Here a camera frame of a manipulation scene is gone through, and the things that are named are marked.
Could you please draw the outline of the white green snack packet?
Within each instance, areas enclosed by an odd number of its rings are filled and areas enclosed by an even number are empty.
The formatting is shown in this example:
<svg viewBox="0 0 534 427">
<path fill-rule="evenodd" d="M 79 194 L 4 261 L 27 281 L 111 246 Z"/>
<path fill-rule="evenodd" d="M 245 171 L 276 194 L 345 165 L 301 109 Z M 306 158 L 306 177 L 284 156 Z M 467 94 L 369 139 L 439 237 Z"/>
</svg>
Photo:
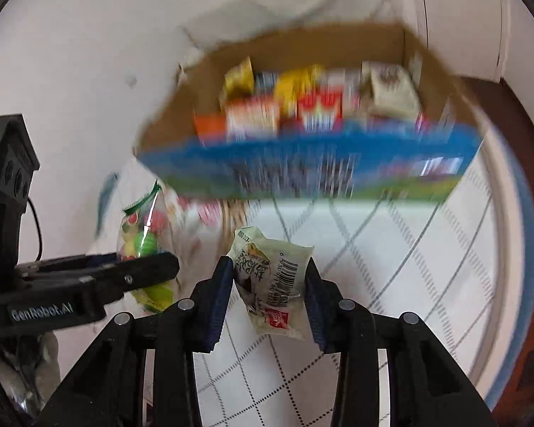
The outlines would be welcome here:
<svg viewBox="0 0 534 427">
<path fill-rule="evenodd" d="M 305 272 L 312 252 L 312 246 L 267 238 L 257 227 L 236 231 L 227 256 L 257 333 L 305 338 Z"/>
</svg>

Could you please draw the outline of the orange panda snack packet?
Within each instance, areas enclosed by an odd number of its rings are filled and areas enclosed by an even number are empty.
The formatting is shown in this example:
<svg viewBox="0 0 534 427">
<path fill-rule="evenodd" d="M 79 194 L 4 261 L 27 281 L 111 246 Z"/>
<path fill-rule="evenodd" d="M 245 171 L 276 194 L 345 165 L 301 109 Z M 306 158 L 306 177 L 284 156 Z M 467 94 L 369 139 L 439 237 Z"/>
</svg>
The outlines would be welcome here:
<svg viewBox="0 0 534 427">
<path fill-rule="evenodd" d="M 279 133 L 279 102 L 258 96 L 225 107 L 226 138 L 229 141 L 275 138 Z"/>
</svg>

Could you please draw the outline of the red spicy strip packet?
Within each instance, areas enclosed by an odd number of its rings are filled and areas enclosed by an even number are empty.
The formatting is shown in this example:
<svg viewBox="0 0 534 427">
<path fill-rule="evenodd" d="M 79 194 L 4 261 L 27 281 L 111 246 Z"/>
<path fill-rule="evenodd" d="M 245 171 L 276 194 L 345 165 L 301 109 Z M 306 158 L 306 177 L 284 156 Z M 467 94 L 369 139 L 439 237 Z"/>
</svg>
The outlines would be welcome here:
<svg viewBox="0 0 534 427">
<path fill-rule="evenodd" d="M 337 131 L 342 127 L 342 91 L 308 91 L 297 100 L 297 118 L 308 133 Z"/>
</svg>

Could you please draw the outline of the beige chocolate stick packet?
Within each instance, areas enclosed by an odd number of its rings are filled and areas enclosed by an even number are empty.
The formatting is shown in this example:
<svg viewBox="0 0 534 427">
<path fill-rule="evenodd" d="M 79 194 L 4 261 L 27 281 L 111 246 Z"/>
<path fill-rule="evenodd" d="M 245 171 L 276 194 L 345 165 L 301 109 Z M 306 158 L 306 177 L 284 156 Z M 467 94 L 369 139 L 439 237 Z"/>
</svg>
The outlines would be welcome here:
<svg viewBox="0 0 534 427">
<path fill-rule="evenodd" d="M 405 121 L 419 118 L 422 105 L 412 77 L 402 65 L 366 62 L 362 73 L 369 78 L 371 112 Z"/>
</svg>

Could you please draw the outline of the clear fruit gum ball bag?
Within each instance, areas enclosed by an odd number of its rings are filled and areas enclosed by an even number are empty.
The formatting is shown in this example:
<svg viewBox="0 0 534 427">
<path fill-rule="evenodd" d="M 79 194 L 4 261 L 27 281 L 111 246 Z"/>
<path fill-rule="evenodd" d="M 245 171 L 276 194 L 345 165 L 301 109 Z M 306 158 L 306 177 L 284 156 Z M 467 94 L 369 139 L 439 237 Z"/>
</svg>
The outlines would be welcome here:
<svg viewBox="0 0 534 427">
<path fill-rule="evenodd" d="M 173 252 L 172 225 L 158 181 L 149 193 L 123 209 L 116 250 L 120 260 Z M 177 280 L 167 280 L 135 290 L 132 295 L 146 312 L 158 313 L 175 301 L 178 290 Z"/>
</svg>

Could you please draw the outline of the cardboard box with blue print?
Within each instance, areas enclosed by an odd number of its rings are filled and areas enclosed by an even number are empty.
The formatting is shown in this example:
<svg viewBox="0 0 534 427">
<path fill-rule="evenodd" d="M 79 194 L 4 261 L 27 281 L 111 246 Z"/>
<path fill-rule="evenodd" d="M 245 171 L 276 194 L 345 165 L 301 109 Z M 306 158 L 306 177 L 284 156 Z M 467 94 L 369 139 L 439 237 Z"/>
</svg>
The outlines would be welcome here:
<svg viewBox="0 0 534 427">
<path fill-rule="evenodd" d="M 136 155 L 182 197 L 443 201 L 481 141 L 459 82 L 419 38 L 366 22 L 206 51 Z"/>
</svg>

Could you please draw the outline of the white quilted bed cover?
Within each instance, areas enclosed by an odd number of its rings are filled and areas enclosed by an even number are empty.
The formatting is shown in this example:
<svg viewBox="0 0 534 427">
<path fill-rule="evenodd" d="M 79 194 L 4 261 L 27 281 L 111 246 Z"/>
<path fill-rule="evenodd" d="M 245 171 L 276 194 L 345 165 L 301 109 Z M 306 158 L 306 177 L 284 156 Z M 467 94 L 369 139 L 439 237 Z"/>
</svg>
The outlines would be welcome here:
<svg viewBox="0 0 534 427">
<path fill-rule="evenodd" d="M 371 311 L 419 314 L 495 407 L 534 303 L 534 201 L 511 154 L 483 149 L 443 204 L 186 201 L 164 192 L 188 280 L 211 272 L 238 227 L 313 248 L 321 273 Z M 339 360 L 310 338 L 261 336 L 238 295 L 195 358 L 207 426 L 326 426 Z"/>
</svg>

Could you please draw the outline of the yellow black noodle packet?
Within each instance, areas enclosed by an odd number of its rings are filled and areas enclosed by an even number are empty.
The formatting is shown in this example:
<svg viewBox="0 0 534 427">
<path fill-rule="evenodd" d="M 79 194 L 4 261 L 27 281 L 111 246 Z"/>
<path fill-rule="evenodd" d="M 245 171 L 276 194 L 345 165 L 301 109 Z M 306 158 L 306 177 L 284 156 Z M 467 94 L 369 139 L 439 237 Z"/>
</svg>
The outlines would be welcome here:
<svg viewBox="0 0 534 427">
<path fill-rule="evenodd" d="M 255 95 L 270 95 L 279 104 L 282 118 L 297 114 L 298 99 L 314 91 L 325 73 L 322 65 L 310 65 L 286 72 L 255 73 Z"/>
</svg>

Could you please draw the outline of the yellow panda snack packet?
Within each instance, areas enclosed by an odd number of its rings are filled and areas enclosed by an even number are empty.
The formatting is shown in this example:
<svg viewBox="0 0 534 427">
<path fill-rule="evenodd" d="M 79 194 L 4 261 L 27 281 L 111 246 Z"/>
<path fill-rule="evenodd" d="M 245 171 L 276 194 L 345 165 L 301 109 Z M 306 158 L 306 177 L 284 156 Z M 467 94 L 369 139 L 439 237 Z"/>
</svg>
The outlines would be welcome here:
<svg viewBox="0 0 534 427">
<path fill-rule="evenodd" d="M 251 97 L 255 92 L 255 75 L 250 57 L 225 74 L 222 92 L 219 96 L 221 108 L 237 99 Z"/>
</svg>

